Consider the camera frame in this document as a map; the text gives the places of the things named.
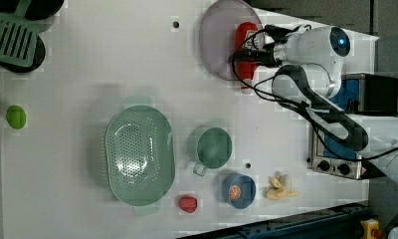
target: green colander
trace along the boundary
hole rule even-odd
[[[108,177],[115,196],[132,206],[157,202],[174,180],[170,123],[158,110],[134,106],[116,115],[105,135]]]

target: black cable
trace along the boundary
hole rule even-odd
[[[283,97],[280,97],[280,96],[277,96],[277,95],[274,95],[274,94],[271,94],[271,93],[268,93],[268,92],[265,92],[265,91],[262,91],[262,90],[259,90],[259,89],[254,88],[253,86],[251,86],[250,84],[248,84],[246,81],[244,81],[243,79],[241,79],[240,76],[237,74],[236,66],[235,66],[235,62],[236,62],[236,61],[235,61],[235,60],[236,60],[236,53],[243,47],[243,45],[244,45],[247,41],[249,41],[250,39],[252,39],[252,38],[255,37],[256,35],[258,35],[258,34],[260,34],[260,33],[263,33],[263,32],[267,32],[267,31],[266,31],[265,29],[257,31],[257,32],[254,33],[253,35],[251,35],[251,36],[249,36],[248,38],[246,38],[246,39],[243,41],[243,43],[236,49],[236,51],[235,51],[234,54],[233,54],[233,58],[232,58],[232,62],[231,62],[231,67],[232,67],[232,70],[233,70],[233,74],[236,76],[236,78],[237,78],[240,82],[242,82],[242,83],[243,83],[245,86],[247,86],[248,88],[253,89],[255,92],[259,92],[259,93],[262,93],[262,94],[265,94],[265,95],[267,95],[267,96],[270,96],[270,97],[273,97],[273,98],[274,98],[274,99],[267,99],[267,98],[264,98],[264,100],[267,100],[267,101],[270,101],[270,102],[277,102],[277,103],[279,103],[279,102],[284,102],[284,103],[288,103],[288,104],[292,104],[292,105],[299,106],[299,103],[297,103],[297,102],[294,102],[294,101],[285,99],[285,98],[283,98]]]
[[[235,59],[236,59],[235,56],[236,56],[236,53],[239,51],[240,48],[243,47],[243,45],[244,45],[247,41],[249,41],[250,39],[254,39],[258,34],[261,34],[261,33],[264,33],[264,32],[267,32],[267,31],[266,31],[265,29],[259,30],[259,31],[257,31],[256,33],[254,33],[253,35],[251,35],[251,36],[249,36],[248,38],[246,38],[246,39],[243,41],[243,43],[236,49],[236,51],[235,51],[234,54],[233,54],[233,58],[232,58],[232,62],[231,62],[231,67],[232,67],[232,70],[233,70],[233,74],[236,76],[236,78],[237,78],[240,82],[242,82],[242,83],[243,83],[245,86],[247,86],[248,88],[251,88],[251,89],[256,93],[256,95],[257,95],[259,98],[261,98],[261,99],[263,99],[263,100],[265,100],[265,101],[269,101],[269,102],[276,102],[276,103],[280,104],[282,107],[284,107],[284,108],[286,108],[286,109],[288,109],[288,110],[291,110],[291,111],[293,111],[293,112],[295,112],[295,113],[301,115],[303,118],[305,118],[307,121],[309,121],[310,125],[311,125],[312,128],[313,128],[313,131],[314,131],[315,134],[317,135],[317,138],[318,138],[319,141],[322,143],[322,145],[326,148],[326,150],[327,150],[328,152],[330,152],[332,155],[336,156],[338,159],[345,160],[345,161],[368,161],[368,160],[377,159],[377,158],[379,158],[379,157],[385,156],[385,155],[387,155],[387,154],[389,154],[389,153],[391,153],[391,152],[394,152],[394,151],[397,151],[397,150],[398,150],[398,147],[395,147],[395,148],[393,148],[393,149],[387,150],[387,151],[385,151],[385,152],[383,152],[383,153],[380,153],[380,154],[377,154],[377,155],[375,155],[375,156],[364,157],[363,159],[345,158],[345,157],[343,157],[343,156],[340,156],[340,155],[338,155],[337,153],[335,153],[329,146],[326,145],[325,141],[322,139],[322,137],[320,136],[320,134],[317,132],[317,130],[321,127],[321,125],[319,125],[314,119],[312,119],[308,113],[305,113],[304,111],[299,111],[299,108],[301,107],[301,104],[299,104],[299,103],[297,103],[297,102],[294,102],[294,101],[291,101],[291,100],[288,100],[288,99],[285,99],[285,98],[283,98],[283,97],[281,97],[281,96],[277,96],[277,95],[274,95],[274,94],[271,94],[271,93],[268,93],[268,92],[265,92],[265,91],[262,91],[262,90],[258,89],[258,85],[260,85],[260,84],[262,84],[262,83],[264,83],[264,82],[267,82],[267,81],[269,81],[269,80],[273,80],[274,77],[270,77],[270,78],[268,78],[268,79],[265,79],[265,80],[263,80],[262,82],[257,83],[255,86],[251,86],[251,85],[248,84],[246,81],[244,81],[243,79],[241,79],[240,76],[237,74],[236,66],[235,66],[235,62],[236,62],[236,61],[235,61]],[[264,94],[264,95],[273,97],[273,99],[266,98],[266,97],[262,96],[261,94]]]
[[[373,35],[375,0],[369,1],[369,35]]]
[[[298,30],[300,29],[301,26],[302,26],[302,25],[296,26],[296,27],[292,30],[292,32],[298,31]],[[310,24],[306,24],[306,25],[304,25],[304,27],[306,28],[307,31],[308,31],[308,30],[311,30],[311,25],[310,25]]]

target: blue bowl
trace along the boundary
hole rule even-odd
[[[230,200],[230,188],[232,186],[238,186],[241,190],[240,197],[236,200]],[[227,176],[223,181],[222,186],[223,198],[227,203],[231,204],[235,208],[244,209],[252,204],[256,196],[256,184],[250,176],[242,174],[231,174]]]

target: white surface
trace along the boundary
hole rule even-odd
[[[0,72],[4,108],[20,105],[28,123],[11,129],[2,119],[5,239],[174,238],[366,200],[368,183],[306,168],[308,127],[298,115],[244,96],[201,64],[197,29],[210,1],[75,0],[66,3],[43,39],[37,72]],[[298,19],[261,12],[264,23]],[[172,22],[180,21],[180,29]],[[368,38],[354,34],[347,71],[372,72]],[[135,217],[106,184],[103,132],[122,99],[149,95],[174,132],[176,177],[158,212]],[[204,123],[225,127],[234,140],[230,161],[205,177],[192,173],[187,135]],[[246,169],[244,164],[252,163]],[[221,201],[230,170],[251,175],[259,192],[251,207]],[[263,197],[268,177],[287,173],[299,197]],[[192,193],[200,207],[187,215],[175,198]]]

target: green ball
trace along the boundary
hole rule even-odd
[[[18,106],[12,106],[7,110],[7,123],[14,129],[20,129],[26,124],[26,113]]]

